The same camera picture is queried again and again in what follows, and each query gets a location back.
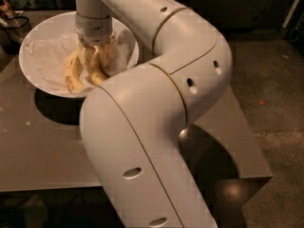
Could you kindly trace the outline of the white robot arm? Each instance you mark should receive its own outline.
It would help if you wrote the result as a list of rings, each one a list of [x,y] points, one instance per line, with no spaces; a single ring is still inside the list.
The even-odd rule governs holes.
[[[123,225],[218,228],[178,137],[229,85],[226,40],[174,0],[76,0],[76,10],[90,44],[107,39],[114,14],[155,56],[93,89],[80,114],[85,152]]]

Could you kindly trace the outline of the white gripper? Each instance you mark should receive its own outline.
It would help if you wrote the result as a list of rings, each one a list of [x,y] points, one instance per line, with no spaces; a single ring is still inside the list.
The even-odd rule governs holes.
[[[105,18],[89,18],[77,13],[75,15],[75,30],[78,36],[83,39],[78,43],[77,51],[84,70],[93,72],[96,69],[94,59],[96,48],[91,45],[98,45],[99,69],[103,72],[112,70],[117,54],[116,32],[113,32],[112,17],[107,15]]]

